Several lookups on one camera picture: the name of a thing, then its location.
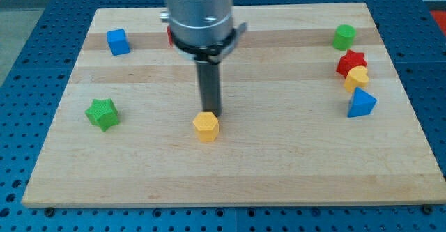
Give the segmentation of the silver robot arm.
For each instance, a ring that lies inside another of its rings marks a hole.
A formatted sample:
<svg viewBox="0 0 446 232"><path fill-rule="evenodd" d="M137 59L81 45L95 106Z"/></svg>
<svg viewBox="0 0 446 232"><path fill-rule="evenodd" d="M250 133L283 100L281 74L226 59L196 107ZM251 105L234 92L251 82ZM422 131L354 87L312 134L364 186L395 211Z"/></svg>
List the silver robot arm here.
<svg viewBox="0 0 446 232"><path fill-rule="evenodd" d="M161 20L174 47L197 63L218 64L236 48L247 23L234 25L233 0L164 0Z"/></svg>

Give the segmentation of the red block behind arm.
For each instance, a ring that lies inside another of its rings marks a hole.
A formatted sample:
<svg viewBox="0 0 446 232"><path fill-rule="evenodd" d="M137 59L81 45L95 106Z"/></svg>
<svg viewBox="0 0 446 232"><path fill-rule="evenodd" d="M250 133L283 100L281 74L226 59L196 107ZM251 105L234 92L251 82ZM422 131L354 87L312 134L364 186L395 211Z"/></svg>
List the red block behind arm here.
<svg viewBox="0 0 446 232"><path fill-rule="evenodd" d="M171 26L170 25L167 26L166 31L167 31L167 37L168 37L169 46L173 47L174 43L173 43L173 39L172 39Z"/></svg>

